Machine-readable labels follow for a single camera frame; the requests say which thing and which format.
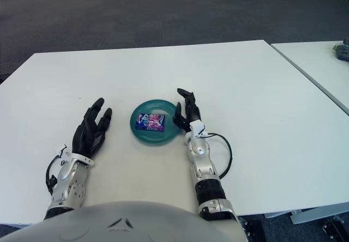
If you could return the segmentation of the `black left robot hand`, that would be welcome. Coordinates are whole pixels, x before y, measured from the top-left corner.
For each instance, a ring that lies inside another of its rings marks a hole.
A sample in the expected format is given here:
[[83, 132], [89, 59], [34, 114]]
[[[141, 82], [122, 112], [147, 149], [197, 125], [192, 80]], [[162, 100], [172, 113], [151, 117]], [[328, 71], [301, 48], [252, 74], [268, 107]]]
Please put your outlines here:
[[108, 108], [99, 123], [96, 123], [97, 115], [99, 114], [104, 98], [99, 98], [91, 107], [88, 108], [83, 121], [77, 127], [73, 142], [72, 152], [83, 155], [87, 158], [93, 158], [104, 143], [105, 134], [108, 130], [112, 118], [112, 109]]

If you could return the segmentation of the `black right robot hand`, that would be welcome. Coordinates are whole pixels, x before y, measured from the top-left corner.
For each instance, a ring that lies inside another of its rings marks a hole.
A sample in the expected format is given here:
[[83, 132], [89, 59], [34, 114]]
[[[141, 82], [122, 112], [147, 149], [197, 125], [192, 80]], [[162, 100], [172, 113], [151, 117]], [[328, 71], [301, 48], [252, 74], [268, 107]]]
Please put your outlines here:
[[190, 123], [196, 120], [201, 120], [200, 110], [196, 105], [196, 99], [193, 92], [189, 92], [181, 88], [178, 88], [177, 92], [185, 100], [186, 117], [182, 116], [182, 106], [180, 102], [178, 102], [174, 116], [172, 117], [172, 121], [180, 129], [183, 129], [185, 132], [190, 132]]

